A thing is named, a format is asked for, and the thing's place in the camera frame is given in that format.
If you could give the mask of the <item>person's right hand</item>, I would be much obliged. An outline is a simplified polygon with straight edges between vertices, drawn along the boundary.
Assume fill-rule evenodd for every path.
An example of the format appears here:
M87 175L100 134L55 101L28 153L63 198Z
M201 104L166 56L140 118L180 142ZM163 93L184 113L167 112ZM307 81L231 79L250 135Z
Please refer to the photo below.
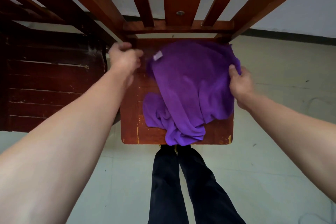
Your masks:
M229 88L238 106L249 112L248 105L250 97L254 95L254 86L251 73L246 67L241 67L241 76L230 76Z

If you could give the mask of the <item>person's left hand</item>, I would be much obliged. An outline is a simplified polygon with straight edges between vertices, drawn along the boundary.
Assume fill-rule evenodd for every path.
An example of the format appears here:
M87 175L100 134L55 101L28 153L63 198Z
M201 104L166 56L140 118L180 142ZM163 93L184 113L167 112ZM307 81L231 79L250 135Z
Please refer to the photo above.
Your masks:
M114 43L108 51L110 68L125 81L126 87L131 86L135 71L141 66L144 52L132 48L129 42Z

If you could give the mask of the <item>purple towel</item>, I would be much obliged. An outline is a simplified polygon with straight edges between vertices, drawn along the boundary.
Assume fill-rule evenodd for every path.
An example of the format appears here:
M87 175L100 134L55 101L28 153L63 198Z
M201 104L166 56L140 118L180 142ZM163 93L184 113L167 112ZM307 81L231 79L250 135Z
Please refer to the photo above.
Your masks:
M146 62L160 93L147 93L143 115L148 127L166 130L168 145L186 146L204 139L204 125L234 112L229 66L241 74L230 44L181 40L163 46Z

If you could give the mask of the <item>person's left forearm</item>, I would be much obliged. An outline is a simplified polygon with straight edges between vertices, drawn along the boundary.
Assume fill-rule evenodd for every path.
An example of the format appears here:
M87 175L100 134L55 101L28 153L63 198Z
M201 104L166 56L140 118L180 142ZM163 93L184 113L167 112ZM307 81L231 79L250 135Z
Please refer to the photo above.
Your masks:
M133 72L111 69L0 154L0 224L65 224L88 183Z

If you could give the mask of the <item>person's right forearm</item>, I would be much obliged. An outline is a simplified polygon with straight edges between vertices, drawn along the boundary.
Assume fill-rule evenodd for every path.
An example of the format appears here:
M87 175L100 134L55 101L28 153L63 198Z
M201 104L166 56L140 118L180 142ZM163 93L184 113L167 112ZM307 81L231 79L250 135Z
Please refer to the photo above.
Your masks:
M303 115L253 92L233 95L296 167L336 203L336 124Z

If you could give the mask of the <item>dark navy trousers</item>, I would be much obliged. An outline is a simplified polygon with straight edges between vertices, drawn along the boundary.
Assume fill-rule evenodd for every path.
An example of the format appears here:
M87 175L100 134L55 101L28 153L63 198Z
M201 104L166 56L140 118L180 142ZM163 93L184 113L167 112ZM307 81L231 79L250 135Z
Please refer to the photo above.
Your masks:
M148 224L189 224L179 168L186 179L196 224L246 224L191 145L161 145L156 153Z

